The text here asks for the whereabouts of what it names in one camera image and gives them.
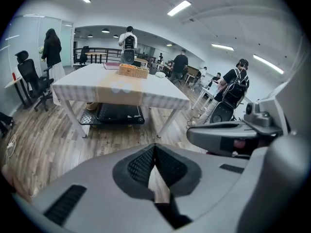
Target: black office chair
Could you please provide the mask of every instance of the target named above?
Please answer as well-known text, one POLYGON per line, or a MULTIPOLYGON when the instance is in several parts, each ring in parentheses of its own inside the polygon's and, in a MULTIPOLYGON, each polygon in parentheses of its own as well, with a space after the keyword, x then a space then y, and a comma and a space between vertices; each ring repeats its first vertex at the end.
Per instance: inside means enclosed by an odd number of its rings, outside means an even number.
POLYGON ((46 77, 39 78, 36 71, 34 61, 28 58, 27 51, 21 51, 17 54, 18 61, 18 70, 22 75, 24 81, 27 83, 27 92, 31 98, 37 99, 40 98, 40 101, 35 106, 35 111, 38 111, 38 106, 43 104, 45 111, 48 111, 46 106, 46 101, 48 99, 52 99, 52 93, 49 91, 48 94, 45 95, 47 90, 50 88, 50 84, 54 82, 54 79, 50 79, 49 70, 52 67, 45 69, 44 71, 47 73, 46 77))
POLYGON ((80 54, 80 59, 79 59, 79 64, 80 65, 76 67, 76 70, 86 66, 86 61, 87 61, 86 52, 89 52, 89 47, 88 46, 84 46, 82 48, 81 54, 80 54))

